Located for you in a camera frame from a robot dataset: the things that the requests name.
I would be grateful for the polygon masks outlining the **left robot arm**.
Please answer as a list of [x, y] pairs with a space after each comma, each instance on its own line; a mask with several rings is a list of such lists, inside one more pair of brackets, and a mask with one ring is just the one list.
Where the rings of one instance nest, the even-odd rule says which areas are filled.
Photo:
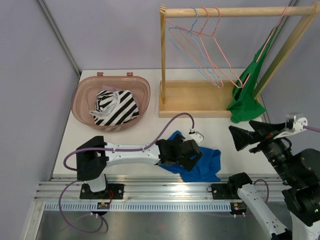
[[199, 143], [204, 137], [191, 132], [190, 139], [181, 134], [172, 140], [158, 139], [149, 145], [119, 145], [107, 143], [103, 136], [95, 136], [75, 151], [77, 180], [83, 182], [82, 200], [123, 199], [124, 185], [109, 183], [105, 168], [125, 164], [160, 166], [179, 165], [191, 171], [203, 156]]

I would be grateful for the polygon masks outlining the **blue wire hanger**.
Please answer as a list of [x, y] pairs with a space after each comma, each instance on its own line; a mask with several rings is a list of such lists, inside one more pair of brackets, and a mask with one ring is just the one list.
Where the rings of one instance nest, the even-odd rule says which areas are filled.
[[191, 45], [189, 45], [189, 43], [186, 40], [184, 40], [184, 38], [182, 36], [180, 36], [179, 33], [176, 33], [175, 35], [178, 36], [179, 40], [183, 43], [183, 45], [187, 47], [188, 51], [195, 57], [197, 62], [200, 63], [202, 67], [204, 67], [205, 63], [204, 63], [201, 55]]

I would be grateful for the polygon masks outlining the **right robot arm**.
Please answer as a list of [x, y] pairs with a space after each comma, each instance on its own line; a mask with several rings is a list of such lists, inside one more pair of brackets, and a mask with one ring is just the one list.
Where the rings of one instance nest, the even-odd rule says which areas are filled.
[[264, 233], [272, 240], [318, 240], [320, 238], [320, 152], [307, 148], [291, 152], [289, 136], [309, 130], [307, 119], [290, 118], [272, 124], [251, 120], [253, 131], [229, 126], [237, 151], [249, 145], [251, 153], [262, 152], [287, 189], [282, 191], [292, 230], [277, 219], [257, 193], [250, 177], [242, 172], [229, 177], [227, 193], [240, 198], [251, 210]]

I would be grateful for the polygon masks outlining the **blue tank top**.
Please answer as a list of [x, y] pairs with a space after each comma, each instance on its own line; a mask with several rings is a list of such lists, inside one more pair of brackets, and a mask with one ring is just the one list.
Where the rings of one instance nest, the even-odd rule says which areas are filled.
[[[168, 140], [173, 140], [176, 135], [181, 135], [186, 141], [180, 131], [175, 131]], [[179, 174], [186, 183], [219, 182], [220, 179], [216, 176], [216, 173], [221, 170], [221, 151], [202, 146], [199, 146], [199, 149], [203, 153], [203, 156], [191, 171], [186, 171], [177, 164], [172, 166], [159, 165], [159, 167], [173, 174]]]

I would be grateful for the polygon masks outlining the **black white striped tank top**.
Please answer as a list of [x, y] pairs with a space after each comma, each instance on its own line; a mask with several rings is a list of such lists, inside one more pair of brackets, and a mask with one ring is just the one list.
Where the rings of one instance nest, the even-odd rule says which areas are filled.
[[97, 93], [92, 115], [97, 126], [117, 126], [126, 124], [140, 116], [139, 107], [129, 90]]

